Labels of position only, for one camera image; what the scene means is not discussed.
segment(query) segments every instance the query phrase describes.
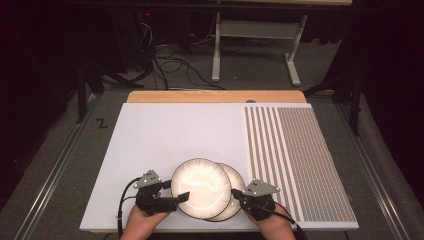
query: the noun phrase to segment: metal rail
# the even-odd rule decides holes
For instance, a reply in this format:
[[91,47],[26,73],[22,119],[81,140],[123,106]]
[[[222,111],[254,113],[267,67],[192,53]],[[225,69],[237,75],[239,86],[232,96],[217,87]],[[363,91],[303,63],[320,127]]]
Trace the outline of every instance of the metal rail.
[[45,208],[47,207],[47,204],[50,198],[52,197],[54,190],[56,189],[56,186],[59,183],[59,180],[66,168],[66,165],[68,164],[68,157],[72,151],[72,148],[75,142],[77,141],[78,136],[80,135],[81,130],[84,127],[84,124],[90,116],[90,113],[97,105],[99,99],[99,97],[95,97],[93,94],[91,95],[89,99],[88,113],[82,119],[81,123],[76,124],[74,129],[72,130],[72,133],[66,141],[65,146],[63,147],[52,171],[47,177],[47,180],[45,181],[43,187],[38,193],[38,196],[35,199],[30,211],[28,212],[25,220],[23,221],[21,227],[16,233],[14,238],[15,240],[31,238],[31,235],[34,232],[34,229],[37,226],[37,223],[40,220]]
[[371,189],[374,192],[374,195],[377,199],[378,204],[380,205],[381,211],[383,212],[384,217],[392,231],[393,237],[396,240],[409,240],[408,233],[403,226],[401,219],[393,205],[392,199],[384,188],[383,183],[381,182],[374,166],[369,158],[361,139],[355,135],[349,125],[349,116],[347,110],[344,108],[343,104],[336,104],[336,110],[343,118],[343,123],[349,131],[350,137],[352,138],[356,149],[360,155],[360,163],[365,171],[365,175],[370,183]]

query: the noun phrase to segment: gray floor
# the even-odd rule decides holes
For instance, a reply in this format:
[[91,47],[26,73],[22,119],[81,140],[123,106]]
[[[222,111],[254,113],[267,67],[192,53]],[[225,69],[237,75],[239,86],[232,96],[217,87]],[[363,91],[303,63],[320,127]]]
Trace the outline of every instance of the gray floor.
[[[290,84],[288,72],[283,64],[282,49],[288,42],[268,45],[270,41],[254,41],[240,51],[232,52],[240,45],[224,44],[222,53],[220,86],[226,89],[308,89],[320,83],[337,51],[337,44],[319,45],[317,42],[302,43],[295,59],[302,86]],[[212,49],[200,45],[190,51],[176,47],[175,56],[186,59],[205,79],[211,77]],[[167,56],[172,51],[166,48],[158,56]],[[178,63],[167,63],[163,68],[173,71]],[[171,89],[199,89],[211,87],[203,84],[194,71],[185,69],[166,73]],[[147,89],[162,89],[163,82],[153,75],[142,81]],[[46,141],[29,166],[21,183],[0,214],[0,239],[13,239],[17,233],[27,239],[102,239],[105,234],[94,234],[79,230],[85,205],[89,200],[98,171],[113,132],[119,110],[130,90],[120,86],[107,86],[102,96],[91,100],[91,111],[83,125],[76,125],[76,96],[69,102],[68,110],[51,127]],[[360,113],[360,137],[352,135],[346,126],[347,106],[335,105],[331,92],[320,92],[308,98],[314,108],[336,168],[351,199],[360,229],[348,232],[308,232],[310,239],[424,239],[424,222],[421,206],[390,156],[381,139],[372,115],[362,99]],[[99,128],[97,119],[104,119],[108,128]],[[70,138],[79,132],[78,138]],[[72,148],[64,149],[67,143]],[[63,171],[51,175],[52,169],[62,164]],[[44,200],[37,198],[43,185],[53,183]],[[34,224],[20,230],[35,201],[42,202]],[[221,235],[154,235],[152,239],[213,239]],[[112,234],[108,239],[117,239]],[[246,239],[234,235],[232,239]]]

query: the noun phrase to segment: metal stand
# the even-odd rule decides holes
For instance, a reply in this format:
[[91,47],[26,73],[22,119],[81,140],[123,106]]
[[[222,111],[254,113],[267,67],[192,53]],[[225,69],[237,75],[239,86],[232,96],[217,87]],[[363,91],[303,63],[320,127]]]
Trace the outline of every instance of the metal stand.
[[294,65],[294,56],[305,28],[307,15],[303,15],[299,23],[274,23],[252,21],[221,21],[221,13],[216,14],[215,51],[212,65],[212,81],[219,82],[221,69],[220,44],[221,36],[253,37],[269,39],[293,39],[290,53],[285,54],[285,61],[289,70],[292,84],[300,86],[299,76]]

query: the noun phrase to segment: human hand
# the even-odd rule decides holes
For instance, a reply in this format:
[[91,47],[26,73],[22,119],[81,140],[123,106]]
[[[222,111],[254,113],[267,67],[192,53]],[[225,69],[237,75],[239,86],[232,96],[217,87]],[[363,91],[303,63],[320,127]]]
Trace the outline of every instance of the human hand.
[[[275,204],[276,212],[286,215],[287,212],[279,204]],[[247,217],[252,221],[261,231],[262,236],[267,240],[294,240],[293,230],[291,223],[286,219],[271,214],[271,216],[262,221],[256,221],[252,216],[246,213]]]
[[121,240],[145,240],[156,228],[156,226],[169,216],[171,212],[156,213],[149,216],[146,212],[140,210],[134,205],[128,216],[127,225]]

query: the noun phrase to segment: robotic hand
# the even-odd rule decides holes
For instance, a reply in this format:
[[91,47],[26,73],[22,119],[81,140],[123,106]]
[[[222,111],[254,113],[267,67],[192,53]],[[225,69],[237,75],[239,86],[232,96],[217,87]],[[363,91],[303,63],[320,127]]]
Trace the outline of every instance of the robotic hand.
[[180,194],[176,198],[160,197],[160,190],[170,187],[171,180],[162,182],[154,170],[149,170],[134,184],[134,188],[138,188],[135,204],[149,215],[176,211],[178,204],[189,199],[190,192]]

